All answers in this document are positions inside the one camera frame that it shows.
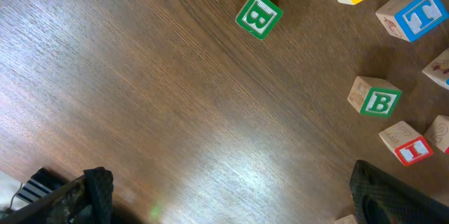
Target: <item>brown wooden floor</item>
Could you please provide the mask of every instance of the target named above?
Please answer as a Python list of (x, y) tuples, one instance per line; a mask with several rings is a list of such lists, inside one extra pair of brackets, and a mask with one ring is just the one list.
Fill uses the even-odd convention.
[[(375, 17), (388, 0), (273, 0), (259, 41), (234, 22), (245, 1), (0, 0), (0, 169), (105, 166), (154, 223), (332, 223), (357, 159), (449, 204), (448, 156), (403, 167), (378, 136), (449, 115), (421, 73), (449, 21), (410, 44)], [(347, 102), (358, 74), (403, 90), (391, 118)]]

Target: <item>blue block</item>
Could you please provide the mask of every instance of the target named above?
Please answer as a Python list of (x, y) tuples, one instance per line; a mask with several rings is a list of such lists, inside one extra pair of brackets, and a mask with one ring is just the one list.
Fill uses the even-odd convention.
[(449, 14), (441, 0), (414, 0), (394, 17), (411, 42), (449, 18)]

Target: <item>wooden surface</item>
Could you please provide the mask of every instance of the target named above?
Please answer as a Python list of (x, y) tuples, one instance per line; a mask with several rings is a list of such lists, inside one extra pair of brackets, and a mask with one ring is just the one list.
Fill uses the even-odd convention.
[[(272, 0), (258, 41), (234, 22), (245, 1), (1, 0), (0, 169), (105, 166), (153, 223), (332, 223), (357, 159), (449, 204), (447, 155), (403, 167), (378, 136), (449, 114), (421, 73), (449, 21), (410, 44), (376, 18), (388, 0)], [(347, 102), (357, 75), (403, 91), (391, 118)]]

